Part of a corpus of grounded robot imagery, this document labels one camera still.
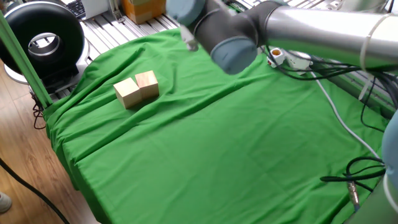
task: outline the keyboard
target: keyboard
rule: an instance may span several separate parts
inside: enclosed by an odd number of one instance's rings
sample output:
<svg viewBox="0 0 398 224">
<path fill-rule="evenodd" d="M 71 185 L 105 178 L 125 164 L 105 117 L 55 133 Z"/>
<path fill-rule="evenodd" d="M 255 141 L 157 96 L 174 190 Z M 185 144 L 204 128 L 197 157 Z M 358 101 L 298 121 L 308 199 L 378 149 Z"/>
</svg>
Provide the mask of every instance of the keyboard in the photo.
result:
<svg viewBox="0 0 398 224">
<path fill-rule="evenodd" d="M 67 9 L 69 9 L 69 11 L 71 11 L 78 19 L 82 19 L 86 16 L 86 11 L 81 0 L 76 0 L 67 4 Z"/>
</svg>

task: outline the white cable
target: white cable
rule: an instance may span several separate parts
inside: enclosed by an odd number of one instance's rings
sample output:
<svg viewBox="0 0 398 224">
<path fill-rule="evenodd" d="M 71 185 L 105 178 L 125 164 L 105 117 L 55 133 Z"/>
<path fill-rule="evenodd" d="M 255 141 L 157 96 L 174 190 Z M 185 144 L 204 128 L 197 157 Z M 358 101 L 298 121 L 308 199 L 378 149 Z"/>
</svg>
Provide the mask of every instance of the white cable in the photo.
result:
<svg viewBox="0 0 398 224">
<path fill-rule="evenodd" d="M 362 44 L 361 53 L 359 55 L 359 62 L 361 64 L 361 69 L 364 72 L 367 72 L 367 70 L 366 70 L 366 51 L 368 50 L 369 43 L 372 39 L 373 33 L 374 33 L 374 31 L 376 31 L 376 29 L 379 27 L 379 25 L 385 19 L 387 19 L 389 16 L 391 16 L 391 13 L 385 14 L 382 17 L 380 17 L 380 19 L 376 22 L 376 24 L 373 26 L 373 28 L 369 31 L 369 34 L 365 37 L 365 41 Z"/>
<path fill-rule="evenodd" d="M 311 75 L 316 78 L 317 76 L 315 75 L 315 73 L 310 72 Z M 321 82 L 319 80 L 316 80 L 319 87 L 322 89 L 322 92 L 325 94 L 325 96 L 328 98 L 328 101 L 331 105 L 331 107 L 333 108 L 333 111 L 335 112 L 335 115 L 337 117 L 337 119 L 340 121 L 341 125 L 343 125 L 343 127 L 352 135 L 354 136 L 354 138 L 356 138 L 360 143 L 362 143 L 367 149 L 369 149 L 369 151 L 371 151 L 371 153 L 374 154 L 374 156 L 376 156 L 376 158 L 380 159 L 379 155 L 372 149 L 372 147 L 370 145 L 368 145 L 365 141 L 363 141 L 358 135 L 356 135 L 352 130 L 350 130 L 349 127 L 347 127 L 347 125 L 344 123 L 344 121 L 342 120 L 342 118 L 340 117 L 339 113 L 337 112 L 336 106 L 333 103 L 333 101 L 331 100 L 330 96 L 328 95 L 328 93 L 326 92 L 326 90 L 324 89 L 324 87 L 322 86 Z"/>
<path fill-rule="evenodd" d="M 398 213 L 398 205 L 396 204 L 395 200 L 392 198 L 390 189 L 388 188 L 388 174 L 384 175 L 383 179 L 383 189 L 386 195 L 388 202 L 390 203 L 391 207 Z"/>
</svg>

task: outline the metal bracket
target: metal bracket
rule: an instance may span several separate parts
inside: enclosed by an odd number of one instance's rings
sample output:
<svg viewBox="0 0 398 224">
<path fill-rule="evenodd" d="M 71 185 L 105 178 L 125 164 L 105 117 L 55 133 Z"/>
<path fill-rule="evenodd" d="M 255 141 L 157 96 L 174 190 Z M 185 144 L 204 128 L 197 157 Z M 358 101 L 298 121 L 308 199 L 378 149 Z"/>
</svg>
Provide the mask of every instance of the metal bracket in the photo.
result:
<svg viewBox="0 0 398 224">
<path fill-rule="evenodd" d="M 123 15 L 121 14 L 121 12 L 119 10 L 118 0 L 109 0 L 109 6 L 111 8 L 112 15 L 116 19 L 116 21 L 118 23 L 124 22 L 125 20 L 123 18 Z"/>
</svg>

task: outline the white plug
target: white plug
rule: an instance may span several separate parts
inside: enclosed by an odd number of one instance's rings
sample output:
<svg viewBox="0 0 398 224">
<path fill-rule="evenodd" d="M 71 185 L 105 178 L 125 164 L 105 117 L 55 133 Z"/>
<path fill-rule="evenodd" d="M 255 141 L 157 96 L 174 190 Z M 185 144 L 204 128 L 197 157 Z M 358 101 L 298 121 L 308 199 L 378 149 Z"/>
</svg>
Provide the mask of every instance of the white plug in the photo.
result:
<svg viewBox="0 0 398 224">
<path fill-rule="evenodd" d="M 284 53 L 281 49 L 278 49 L 278 48 L 272 49 L 272 50 L 271 50 L 271 54 L 272 54 L 272 56 L 274 57 L 275 62 L 276 62 L 276 63 L 274 63 L 274 62 L 269 58 L 269 56 L 267 57 L 267 59 L 268 59 L 268 64 L 269 64 L 272 68 L 276 68 L 277 65 L 282 65 L 283 62 L 285 61 L 285 53 Z"/>
<path fill-rule="evenodd" d="M 294 69 L 308 70 L 310 65 L 313 64 L 311 56 L 302 52 L 290 51 L 286 53 L 286 59 L 289 66 Z M 297 72 L 299 75 L 303 75 L 305 72 Z"/>
</svg>

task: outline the green pole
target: green pole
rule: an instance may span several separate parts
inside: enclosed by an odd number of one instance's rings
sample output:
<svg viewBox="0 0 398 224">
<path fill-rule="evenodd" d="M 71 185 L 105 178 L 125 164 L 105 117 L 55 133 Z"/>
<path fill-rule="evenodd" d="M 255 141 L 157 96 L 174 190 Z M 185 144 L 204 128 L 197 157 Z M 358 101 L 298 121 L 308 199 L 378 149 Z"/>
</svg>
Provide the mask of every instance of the green pole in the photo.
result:
<svg viewBox="0 0 398 224">
<path fill-rule="evenodd" d="M 45 90 L 43 83 L 39 79 L 34 70 L 32 64 L 27 58 L 24 50 L 19 44 L 17 38 L 12 32 L 10 26 L 8 25 L 6 19 L 4 18 L 2 12 L 0 11 L 0 40 L 7 47 L 11 57 L 17 63 L 22 74 L 25 76 L 27 82 L 32 87 L 34 93 L 36 94 L 38 100 L 41 102 L 42 106 L 46 109 L 52 104 L 51 97 L 49 93 Z"/>
</svg>

